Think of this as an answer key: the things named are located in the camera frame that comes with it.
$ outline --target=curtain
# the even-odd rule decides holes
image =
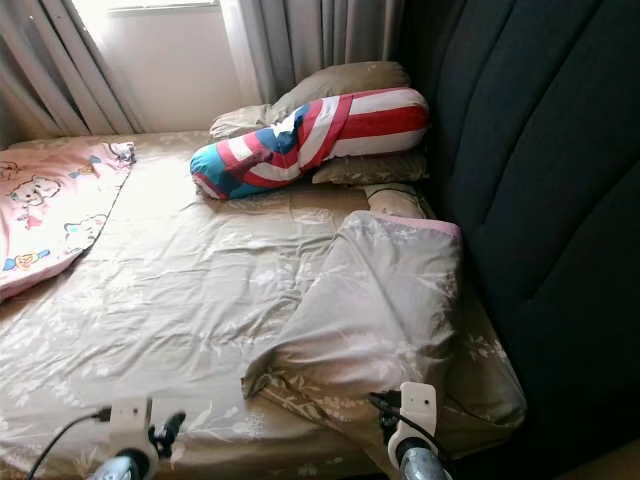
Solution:
[[[3,123],[15,123],[23,138],[142,131],[108,79],[70,2],[0,2]]]
[[[272,102],[330,65],[389,60],[404,0],[221,0],[241,86]]]

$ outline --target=pink trim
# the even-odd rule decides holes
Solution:
[[[442,222],[440,220],[425,220],[422,218],[396,217],[395,215],[385,215],[384,213],[371,213],[373,216],[386,220],[387,222],[399,223],[413,228],[430,228],[432,230],[439,230],[462,240],[460,227],[455,223]]]

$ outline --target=cartoon bear print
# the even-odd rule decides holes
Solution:
[[[16,255],[14,258],[7,258],[2,270],[8,272],[18,269],[25,272],[29,270],[34,263],[46,257],[50,253],[51,251],[49,250],[42,250],[38,253],[25,253],[23,255]]]
[[[16,162],[0,160],[0,180],[11,180],[19,171],[20,169]]]
[[[37,207],[44,203],[45,198],[51,198],[60,191],[62,185],[57,180],[34,175],[28,182],[18,185],[9,194],[11,200],[23,203],[23,207]]]
[[[64,229],[67,232],[67,253],[79,252],[93,245],[106,221],[107,216],[99,214],[83,218],[80,223],[66,223]]]
[[[110,143],[109,150],[119,162],[133,163],[135,161],[133,142]]]
[[[29,209],[25,208],[26,213],[20,215],[16,220],[18,222],[24,222],[24,228],[27,230],[31,230],[33,227],[39,227],[42,225],[42,219],[31,215],[29,213]]]

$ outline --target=white wall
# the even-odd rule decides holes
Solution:
[[[246,104],[217,6],[111,12],[92,33],[151,132],[206,130]]]

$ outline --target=mattress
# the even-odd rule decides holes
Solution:
[[[57,428],[114,399],[153,398],[152,421],[186,411],[160,478],[340,478],[376,471],[338,433],[246,401],[247,358],[314,280],[362,192],[298,185],[242,200],[196,195],[206,132],[76,139],[136,143],[138,163],[93,248],[0,305],[0,477],[21,478]],[[30,142],[32,148],[69,140]],[[84,478],[108,426],[68,432],[46,477]]]

